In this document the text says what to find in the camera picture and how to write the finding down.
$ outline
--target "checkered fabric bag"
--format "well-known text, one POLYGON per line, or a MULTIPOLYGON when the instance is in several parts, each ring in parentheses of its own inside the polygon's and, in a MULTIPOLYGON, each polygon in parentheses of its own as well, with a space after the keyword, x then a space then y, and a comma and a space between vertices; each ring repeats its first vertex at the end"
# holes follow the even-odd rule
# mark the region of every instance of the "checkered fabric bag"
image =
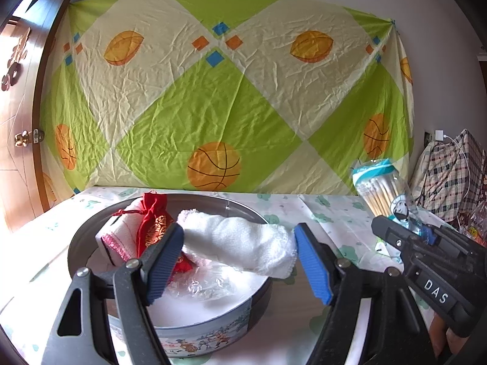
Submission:
POLYGON ((455 220, 459 213, 473 211, 479 200, 485 168, 485 151, 468 130, 464 129, 455 142, 458 146, 454 142, 430 143, 411 180, 416 203, 446 222, 455 220))

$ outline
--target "plastic bag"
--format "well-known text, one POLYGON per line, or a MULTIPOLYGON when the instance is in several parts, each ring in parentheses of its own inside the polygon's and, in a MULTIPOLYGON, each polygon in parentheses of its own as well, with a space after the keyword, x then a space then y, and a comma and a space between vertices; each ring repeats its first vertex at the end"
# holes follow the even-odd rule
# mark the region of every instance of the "plastic bag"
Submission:
POLYGON ((469 220, 467 230, 462 230, 462 233, 486 247, 487 239, 487 203, 485 200, 481 201, 473 210, 469 220))
POLYGON ((192 297, 201 301, 220 299, 235 293, 235 285, 230 279, 234 272, 232 267, 222 263, 205 262, 189 272, 175 274, 166 291, 174 297, 192 297))

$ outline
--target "hand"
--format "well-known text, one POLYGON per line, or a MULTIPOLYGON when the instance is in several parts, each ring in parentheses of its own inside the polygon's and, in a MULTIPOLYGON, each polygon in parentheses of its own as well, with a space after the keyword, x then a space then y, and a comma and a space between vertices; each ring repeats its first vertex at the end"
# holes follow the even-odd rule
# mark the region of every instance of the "hand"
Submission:
POLYGON ((429 338, 433 345, 433 351, 435 357, 438 358, 440 353, 445 348, 445 344, 448 343, 450 352, 457 354, 467 341, 467 338, 461 338, 455 335, 455 333, 448 328, 448 325, 438 314, 434 314, 433 321, 429 327, 429 338))

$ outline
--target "table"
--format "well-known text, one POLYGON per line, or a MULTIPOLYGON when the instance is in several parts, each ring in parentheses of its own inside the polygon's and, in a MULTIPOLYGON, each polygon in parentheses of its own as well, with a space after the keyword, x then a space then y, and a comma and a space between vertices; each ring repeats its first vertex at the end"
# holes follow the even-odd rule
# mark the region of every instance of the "table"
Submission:
MULTIPOLYGON (((70 285, 67 247, 77 229, 105 207, 141 196, 147 190, 89 188, 29 222, 15 236, 3 240, 0 246, 0 324, 29 364, 41 363, 54 318, 70 285)), ((374 251, 376 237, 370 227, 373 214, 357 196, 194 193, 237 201, 261 214, 269 223, 288 228, 306 222, 318 241, 330 245, 337 256, 344 256, 363 269, 379 272, 388 266, 403 269, 400 259, 374 251)), ((437 226, 443 223, 425 210, 420 211, 420 216, 427 223, 437 226)), ((430 325, 433 311, 419 296, 414 296, 426 324, 430 325)), ((313 296, 298 262, 290 277, 274 282, 264 316, 242 339, 218 352, 171 361, 175 365, 305 364, 328 310, 313 296)), ((126 346, 116 338, 114 346, 119 363, 130 364, 126 346)))

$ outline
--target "red drawstring pouch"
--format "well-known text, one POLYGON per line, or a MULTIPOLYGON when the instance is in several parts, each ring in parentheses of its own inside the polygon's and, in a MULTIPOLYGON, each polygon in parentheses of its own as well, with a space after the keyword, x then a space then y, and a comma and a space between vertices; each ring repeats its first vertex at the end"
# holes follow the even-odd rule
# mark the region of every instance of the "red drawstring pouch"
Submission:
MULTIPOLYGON (((125 212, 125 210, 119 210, 114 215, 121 215, 126 213, 139 213, 144 215, 144 219, 137 230, 136 246, 137 246, 137 257, 140 257, 145 249, 157 243, 164 233, 166 233, 169 225, 174 222, 172 217, 166 211, 167 207, 167 195, 164 193, 154 193, 146 192, 142 196, 142 210, 130 210, 125 212)), ((175 273, 184 273, 193 269, 192 262, 181 253, 179 256, 176 266, 172 271, 172 275, 175 273)))

